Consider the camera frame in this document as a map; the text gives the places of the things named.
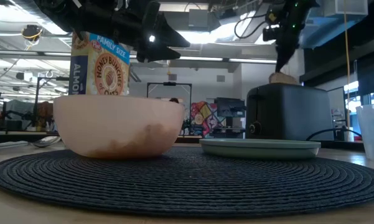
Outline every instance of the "pink bowl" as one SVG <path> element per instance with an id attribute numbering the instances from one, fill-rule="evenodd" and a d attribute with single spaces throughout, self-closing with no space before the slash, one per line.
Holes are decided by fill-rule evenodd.
<path id="1" fill-rule="evenodd" d="M 158 156 L 177 139 L 180 104 L 130 96 L 71 95 L 54 99 L 54 119 L 65 145 L 105 159 Z"/>

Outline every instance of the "clear cup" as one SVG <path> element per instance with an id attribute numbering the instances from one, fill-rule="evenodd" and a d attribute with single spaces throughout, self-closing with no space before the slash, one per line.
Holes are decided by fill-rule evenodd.
<path id="1" fill-rule="evenodd" d="M 374 159 L 374 105 L 358 106 L 357 114 L 365 154 Z"/>

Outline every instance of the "black cable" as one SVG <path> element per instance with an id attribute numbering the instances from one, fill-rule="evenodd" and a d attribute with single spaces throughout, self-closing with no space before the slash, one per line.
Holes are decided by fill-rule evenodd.
<path id="1" fill-rule="evenodd" d="M 241 22 L 242 20 L 240 20 L 239 22 L 237 22 L 236 23 L 236 25 L 235 25 L 235 28 L 234 28 L 234 34 L 235 34 L 235 36 L 237 37 L 237 38 L 239 38 L 239 39 L 246 39 L 246 38 L 248 38 L 248 37 L 250 37 L 251 35 L 253 35 L 263 24 L 266 24 L 267 22 L 266 21 L 263 21 L 263 22 L 260 22 L 260 24 L 250 33 L 250 34 L 248 34 L 248 35 L 246 35 L 246 36 L 244 36 L 244 37 L 242 37 L 242 36 L 239 36 L 237 33 L 236 33 L 236 27 L 237 27 L 237 25 Z"/>
<path id="2" fill-rule="evenodd" d="M 194 5 L 196 5 L 200 10 L 202 10 L 199 6 L 198 6 L 198 4 L 196 4 L 196 3 L 194 3 L 194 2 L 188 2 L 187 3 L 187 5 L 185 6 L 185 8 L 184 8 L 184 12 L 187 10 L 187 7 L 189 6 L 189 4 L 194 4 Z"/>
<path id="3" fill-rule="evenodd" d="M 307 139 L 306 141 L 310 141 L 314 136 L 318 135 L 318 134 L 322 134 L 322 133 L 325 133 L 325 132 L 329 132 L 329 131 L 342 131 L 342 132 L 346 132 L 346 131 L 350 131 L 354 134 L 356 134 L 357 136 L 360 136 L 362 138 L 362 135 L 358 132 L 355 132 L 355 131 L 352 131 L 350 129 L 347 129 L 347 128 L 331 128 L 331 129 L 325 129 L 325 130 L 322 130 L 322 131 L 318 131 L 314 134 L 311 134 Z"/>
<path id="4" fill-rule="evenodd" d="M 258 12 L 259 10 L 260 10 L 260 8 L 261 8 L 261 6 L 263 5 L 263 3 L 262 4 L 260 4 L 258 7 L 257 7 L 257 9 L 256 9 L 256 12 Z M 246 39 L 246 38 L 248 38 L 248 37 L 250 37 L 251 35 L 253 35 L 264 23 L 266 23 L 266 21 L 263 21 L 262 23 L 260 23 L 254 30 L 253 30 L 253 32 L 251 32 L 250 34 L 248 34 L 248 35 L 246 35 L 246 36 L 239 36 L 237 33 L 236 33 L 236 28 L 238 27 L 238 25 L 239 25 L 239 23 L 240 22 L 243 22 L 243 21 L 245 21 L 245 20 L 247 20 L 247 19 L 254 19 L 254 18 L 260 18 L 260 17 L 264 17 L 264 16 L 266 16 L 266 14 L 263 14 L 263 15 L 258 15 L 258 16 L 250 16 L 250 17 L 246 17 L 246 18 L 243 18 L 243 19 L 241 19 L 241 20 L 239 20 L 236 24 L 235 24 L 235 27 L 234 27 L 234 34 L 235 34 L 235 36 L 237 37 L 237 38 L 239 38 L 239 39 Z"/>

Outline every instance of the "pole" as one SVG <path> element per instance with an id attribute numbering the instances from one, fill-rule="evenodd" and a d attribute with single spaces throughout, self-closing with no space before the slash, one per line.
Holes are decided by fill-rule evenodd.
<path id="1" fill-rule="evenodd" d="M 35 97 L 35 105 L 33 107 L 33 120 L 32 126 L 36 127 L 36 119 L 37 119 L 37 102 L 39 101 L 39 90 L 40 90 L 40 80 L 42 77 L 37 77 L 37 85 L 36 85 L 36 97 Z"/>
<path id="2" fill-rule="evenodd" d="M 190 91 L 189 91 L 189 114 L 188 114 L 188 120 L 189 120 L 189 133 L 191 133 L 191 106 L 192 106 L 192 84 L 189 84 Z"/>

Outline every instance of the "fluorescent light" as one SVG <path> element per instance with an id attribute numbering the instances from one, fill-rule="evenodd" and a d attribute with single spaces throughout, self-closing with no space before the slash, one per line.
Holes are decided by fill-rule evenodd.
<path id="1" fill-rule="evenodd" d="M 47 84 L 49 84 L 50 86 L 57 86 L 57 84 L 52 83 L 52 82 L 47 82 Z"/>
<path id="2" fill-rule="evenodd" d="M 54 90 L 61 91 L 62 93 L 66 93 L 68 91 L 66 88 L 61 88 L 61 87 L 54 88 Z"/>
<path id="3" fill-rule="evenodd" d="M 154 35 L 151 35 L 151 36 L 149 37 L 149 41 L 150 41 L 150 42 L 155 42 L 155 36 L 154 36 Z"/>
<path id="4" fill-rule="evenodd" d="M 208 62 L 221 62 L 222 58 L 211 58 L 211 57 L 186 57 L 181 56 L 179 60 L 201 60 L 201 61 L 208 61 Z"/>
<path id="5" fill-rule="evenodd" d="M 276 64 L 276 60 L 266 60 L 266 59 L 245 59 L 245 58 L 230 58 L 230 62 Z"/>
<path id="6" fill-rule="evenodd" d="M 12 94 L 12 93 L 3 93 L 1 96 L 14 96 L 14 97 L 17 97 L 17 96 L 27 96 L 27 97 L 31 97 L 31 98 L 35 98 L 36 96 L 35 95 L 23 95 L 23 94 Z M 56 98 L 56 97 L 60 97 L 61 95 L 39 95 L 39 98 Z"/>
<path id="7" fill-rule="evenodd" d="M 65 52 L 43 52 L 47 56 L 64 56 L 64 57 L 70 57 L 70 53 Z"/>

